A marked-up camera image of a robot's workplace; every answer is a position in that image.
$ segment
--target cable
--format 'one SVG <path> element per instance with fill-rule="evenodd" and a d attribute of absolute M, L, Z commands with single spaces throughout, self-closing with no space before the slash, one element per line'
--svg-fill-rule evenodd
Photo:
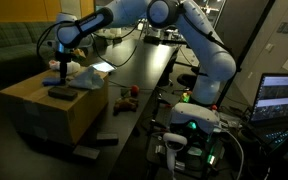
<path fill-rule="evenodd" d="M 221 127 L 218 127 L 218 126 L 216 126 L 216 127 L 221 129 L 223 132 L 226 132 L 227 134 L 229 134 L 235 140 L 235 142 L 237 143 L 238 147 L 241 150 L 241 165 L 240 165 L 240 170 L 238 172 L 238 175 L 236 177 L 236 180 L 239 180 L 240 177 L 241 177 L 242 170 L 243 170 L 243 165 L 244 165 L 244 151 L 243 151 L 243 148 L 242 148 L 241 144 L 238 142 L 238 140 L 234 137 L 233 134 L 231 134 L 229 131 L 227 131 L 227 130 L 221 128 Z"/>
<path fill-rule="evenodd" d="M 109 81 L 109 82 L 112 83 L 112 84 L 115 84 L 115 85 L 117 85 L 117 86 L 123 87 L 123 88 L 128 88 L 128 87 L 129 87 L 129 86 L 124 86 L 124 85 L 122 85 L 122 84 L 113 82 L 113 81 Z"/>
<path fill-rule="evenodd" d="M 135 45 L 135 48 L 134 48 L 133 52 L 131 53 L 131 55 L 129 56 L 129 58 L 127 58 L 127 60 L 126 60 L 125 62 L 123 62 L 122 64 L 120 64 L 120 65 L 113 64 L 112 62 L 104 59 L 104 58 L 99 54 L 99 52 L 98 52 L 98 50 L 97 50 L 97 47 L 96 47 L 95 39 L 94 39 L 94 37 L 91 35 L 91 37 L 92 37 L 92 39 L 93 39 L 93 41 L 94 41 L 94 50 L 95 50 L 97 56 L 98 56 L 100 59 L 102 59 L 104 62 L 106 62 L 106 63 L 108 63 L 108 64 L 110 64 L 110 65 L 112 65 L 112 66 L 115 66 L 115 67 L 121 67 L 121 66 L 125 65 L 125 64 L 132 58 L 132 56 L 134 55 L 134 53 L 135 53 L 135 51 L 136 51 L 136 49 L 137 49 L 137 47 L 138 47 L 139 40 L 141 39 L 143 30 L 144 30 L 144 28 L 141 30 L 141 33 L 140 33 L 140 35 L 139 35 L 138 41 L 137 41 L 137 43 L 136 43 L 136 45 Z"/>
<path fill-rule="evenodd" d="M 71 23 L 72 21 L 61 21 L 59 23 L 55 23 L 51 26 L 49 26 L 47 29 L 44 30 L 44 32 L 41 34 L 41 36 L 39 37 L 39 39 L 37 40 L 37 43 L 36 43 L 36 54 L 37 54 L 37 57 L 39 59 L 43 59 L 43 57 L 41 56 L 40 54 L 40 48 L 43 44 L 43 42 L 45 41 L 45 39 L 48 37 L 48 35 L 50 34 L 51 30 L 59 25 L 59 24 L 62 24 L 62 23 Z"/>
<path fill-rule="evenodd" d="M 138 23 L 134 26 L 134 28 L 130 31 L 130 32 L 128 32 L 126 35 L 124 35 L 124 36 L 122 36 L 122 37 L 119 37 L 119 38 L 125 38 L 125 37 L 127 37 L 128 35 L 130 35 L 136 28 L 137 28 L 137 26 L 140 24 L 142 22 L 142 20 L 140 20 L 140 21 L 138 21 Z M 98 35 L 98 34 L 96 34 L 96 33 L 93 33 L 95 36 L 97 36 L 97 37 L 99 37 L 99 38 L 102 38 L 102 39 L 106 39 L 106 40 L 115 40 L 115 39 L 119 39 L 119 38 L 107 38 L 107 37 L 104 37 L 104 36 L 100 36 L 100 35 Z"/>
<path fill-rule="evenodd" d="M 270 172 L 271 172 L 271 167 L 268 167 L 266 176 L 264 177 L 264 180 L 267 180 L 268 176 L 270 175 Z"/>
<path fill-rule="evenodd" d="M 179 48 L 179 49 L 180 49 L 180 51 L 181 51 L 181 53 L 182 53 L 183 57 L 184 57 L 184 58 L 185 58 L 185 60 L 186 60 L 186 61 L 187 61 L 187 62 L 190 64 L 190 66 L 191 66 L 191 67 L 193 67 L 193 64 L 192 64 L 192 63 L 191 63 L 191 62 L 190 62 L 190 61 L 187 59 L 187 57 L 186 57 L 186 56 L 185 56 L 185 54 L 183 53 L 183 51 L 182 51 L 181 47 L 182 47 L 182 46 L 180 46 L 180 48 Z"/>

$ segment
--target table surface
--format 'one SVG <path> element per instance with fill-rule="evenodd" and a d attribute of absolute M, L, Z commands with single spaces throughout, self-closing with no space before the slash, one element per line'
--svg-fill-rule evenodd
<path fill-rule="evenodd" d="M 97 179 L 108 178 L 174 51 L 174 48 L 170 46 L 147 44 L 136 39 L 129 39 L 120 44 L 108 46 L 104 52 L 100 52 L 100 55 L 119 65 L 131 56 L 136 46 L 137 49 L 130 60 L 110 74 L 108 105 L 80 141 L 82 146 L 100 150 L 97 160 L 94 161 L 94 166 L 89 170 L 90 174 L 94 174 Z M 100 60 L 96 55 L 90 55 L 88 58 L 90 58 L 91 62 L 94 61 L 92 63 Z M 131 85 L 139 86 L 140 92 L 137 96 L 139 106 L 136 112 L 121 112 L 117 116 L 113 116 L 115 100 L 121 97 L 121 87 L 116 86 L 114 83 L 127 87 Z M 114 146 L 96 146 L 91 140 L 96 132 L 117 133 L 119 142 Z"/>

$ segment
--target computer equipment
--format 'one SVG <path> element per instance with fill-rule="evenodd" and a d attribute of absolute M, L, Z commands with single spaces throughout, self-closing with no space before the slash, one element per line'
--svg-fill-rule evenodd
<path fill-rule="evenodd" d="M 288 74 L 262 74 L 248 124 L 271 149 L 288 137 Z"/>

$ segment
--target monitor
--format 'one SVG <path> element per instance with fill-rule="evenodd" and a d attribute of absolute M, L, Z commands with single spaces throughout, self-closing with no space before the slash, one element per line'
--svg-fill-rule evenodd
<path fill-rule="evenodd" d="M 250 122 L 288 117 L 288 74 L 263 73 Z"/>

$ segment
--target cardboard box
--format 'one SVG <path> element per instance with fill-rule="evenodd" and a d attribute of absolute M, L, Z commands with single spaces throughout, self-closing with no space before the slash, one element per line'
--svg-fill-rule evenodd
<path fill-rule="evenodd" d="M 16 131 L 74 146 L 108 103 L 108 75 L 96 73 L 104 86 L 98 90 L 66 87 L 78 92 L 73 101 L 48 96 L 52 86 L 44 87 L 42 80 L 59 76 L 52 70 L 1 90 L 0 97 Z"/>

